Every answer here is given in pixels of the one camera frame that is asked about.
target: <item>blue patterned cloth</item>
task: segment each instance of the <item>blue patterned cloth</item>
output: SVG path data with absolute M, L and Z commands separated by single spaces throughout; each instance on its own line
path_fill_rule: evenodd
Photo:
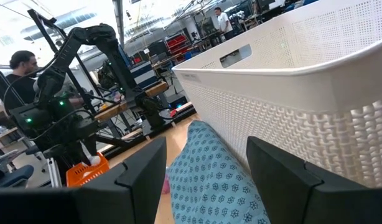
M 176 224 L 270 224 L 251 177 L 202 121 L 167 174 Z

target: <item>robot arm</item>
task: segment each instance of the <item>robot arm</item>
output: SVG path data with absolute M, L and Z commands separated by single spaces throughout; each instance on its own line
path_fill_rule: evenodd
M 120 55 L 115 31 L 107 24 L 100 24 L 87 28 L 76 27 L 69 32 L 55 58 L 34 85 L 35 92 L 39 93 L 39 102 L 49 101 L 61 90 L 67 69 L 83 44 L 95 45 L 108 57 L 115 74 L 118 74 L 115 78 L 122 93 L 127 98 L 134 98 L 133 89 L 137 84 Z

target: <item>floor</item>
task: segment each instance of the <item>floor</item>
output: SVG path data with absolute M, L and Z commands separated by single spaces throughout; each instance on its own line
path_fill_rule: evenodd
M 167 144 L 167 160 L 166 165 L 169 166 L 173 160 L 180 154 L 181 150 L 184 148 L 187 142 L 187 129 L 190 123 L 195 120 L 200 119 L 197 114 L 190 116 L 189 118 L 176 124 L 176 127 L 167 130 L 166 132 L 160 134 L 159 136 L 166 137 Z M 131 156 L 133 153 L 137 152 L 143 146 L 148 144 L 149 141 L 145 141 L 126 152 L 118 155 L 114 159 L 109 161 L 111 167 L 122 162 L 127 157 Z M 170 205 L 170 194 L 162 195 L 161 201 L 159 202 L 159 207 L 155 219 L 155 224 L 172 224 L 174 223 L 172 216 L 172 209 Z

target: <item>basket handle cutout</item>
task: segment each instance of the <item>basket handle cutout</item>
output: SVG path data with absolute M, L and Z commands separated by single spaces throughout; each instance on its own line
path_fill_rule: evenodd
M 236 62 L 240 62 L 241 60 L 252 55 L 252 48 L 249 44 L 240 47 L 239 49 L 234 50 L 233 52 L 224 55 L 220 58 L 220 63 L 223 68 L 227 68 Z

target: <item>blue chair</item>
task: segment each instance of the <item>blue chair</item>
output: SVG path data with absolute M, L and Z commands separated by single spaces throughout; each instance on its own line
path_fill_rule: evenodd
M 24 153 L 17 149 L 6 154 L 0 153 L 0 187 L 25 187 L 29 178 L 34 173 L 31 165 L 23 166 L 19 169 L 12 167 L 12 172 L 8 171 L 7 165 L 12 166 L 12 160 Z

